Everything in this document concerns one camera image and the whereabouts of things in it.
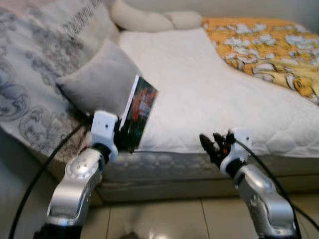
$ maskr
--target book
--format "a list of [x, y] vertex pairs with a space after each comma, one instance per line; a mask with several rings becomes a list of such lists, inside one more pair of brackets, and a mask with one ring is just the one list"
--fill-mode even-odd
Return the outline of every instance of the book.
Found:
[[140, 145], [142, 135], [158, 95], [158, 90], [136, 75], [128, 103], [120, 123], [122, 148], [133, 152]]

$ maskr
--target cushion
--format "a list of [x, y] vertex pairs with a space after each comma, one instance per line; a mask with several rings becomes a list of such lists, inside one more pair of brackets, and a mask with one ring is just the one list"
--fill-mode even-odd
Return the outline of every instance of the cushion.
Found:
[[111, 9], [111, 18], [118, 26], [129, 31], [158, 32], [174, 30], [173, 24], [163, 15], [146, 12], [116, 0]]
[[177, 30], [188, 30], [201, 27], [202, 17], [195, 11], [165, 12], [166, 16]]
[[122, 115], [136, 74], [133, 61], [106, 39], [100, 51], [80, 70], [57, 79], [65, 95], [82, 111], [95, 110]]

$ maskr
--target tile floor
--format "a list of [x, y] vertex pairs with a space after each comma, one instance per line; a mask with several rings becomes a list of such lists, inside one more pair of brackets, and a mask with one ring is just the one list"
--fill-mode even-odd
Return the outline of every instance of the tile floor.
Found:
[[[291, 199], [318, 222], [318, 193], [291, 195]], [[299, 222], [303, 238], [319, 238], [301, 216]], [[245, 204], [238, 198], [219, 198], [92, 208], [81, 239], [119, 239], [130, 231], [143, 239], [257, 238]]]

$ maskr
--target gray pillow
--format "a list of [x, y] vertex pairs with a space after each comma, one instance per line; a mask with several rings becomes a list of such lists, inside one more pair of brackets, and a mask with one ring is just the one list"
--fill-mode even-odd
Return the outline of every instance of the gray pillow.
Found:
[[106, 110], [121, 116], [135, 76], [140, 71], [116, 44], [106, 39], [99, 52], [82, 68], [56, 83], [80, 110]]

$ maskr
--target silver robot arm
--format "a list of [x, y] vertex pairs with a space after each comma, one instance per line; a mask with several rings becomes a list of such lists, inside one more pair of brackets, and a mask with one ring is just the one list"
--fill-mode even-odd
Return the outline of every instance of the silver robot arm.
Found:
[[257, 235], [261, 239], [294, 239], [296, 230], [290, 204], [280, 196], [274, 183], [254, 165], [247, 164], [247, 154], [234, 138], [251, 146], [250, 135], [243, 129], [232, 129], [226, 139], [214, 134], [216, 143], [201, 135], [200, 141], [225, 175], [233, 179], [239, 196], [248, 207]]
[[34, 235], [35, 239], [80, 238], [92, 191], [101, 182], [105, 165], [118, 156], [114, 144], [117, 123], [116, 115], [95, 112], [92, 144], [67, 163], [65, 175], [53, 193], [45, 226]]

